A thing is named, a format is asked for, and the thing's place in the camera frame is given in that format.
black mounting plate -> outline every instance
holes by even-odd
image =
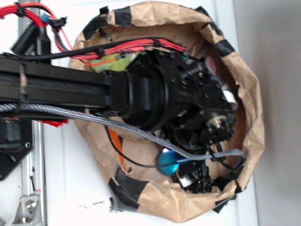
[[[0,118],[0,181],[33,149],[32,121]]]

blue plastic part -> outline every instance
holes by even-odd
[[[176,152],[164,149],[158,157],[158,165],[169,164],[178,160],[179,157]],[[160,167],[159,170],[167,176],[172,176],[178,168],[179,164],[173,164],[170,166]]]
[[[48,23],[48,21],[49,21],[49,15],[47,15],[45,13],[40,18],[44,23]]]

metal screw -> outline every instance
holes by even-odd
[[[27,217],[22,217],[21,218],[21,223],[23,223],[23,224],[28,223],[28,218]]]
[[[25,207],[27,208],[28,211],[34,211],[34,209],[37,207],[37,203],[33,200],[27,201],[25,204]]]
[[[171,54],[169,55],[169,58],[170,58],[171,60],[175,59],[174,53],[171,53]]]
[[[164,57],[165,56],[165,53],[163,51],[159,51],[159,56],[160,57]]]
[[[171,77],[170,80],[172,83],[177,83],[177,79],[175,77]]]
[[[183,85],[187,85],[188,82],[187,82],[185,79],[182,79],[182,84],[183,84]]]

screw hole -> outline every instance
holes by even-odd
[[[8,156],[8,160],[10,160],[11,162],[16,162],[16,158],[12,155]]]

white surface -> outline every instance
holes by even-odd
[[[240,53],[259,78],[266,149],[255,171],[261,226],[301,224],[301,1],[234,0]]]

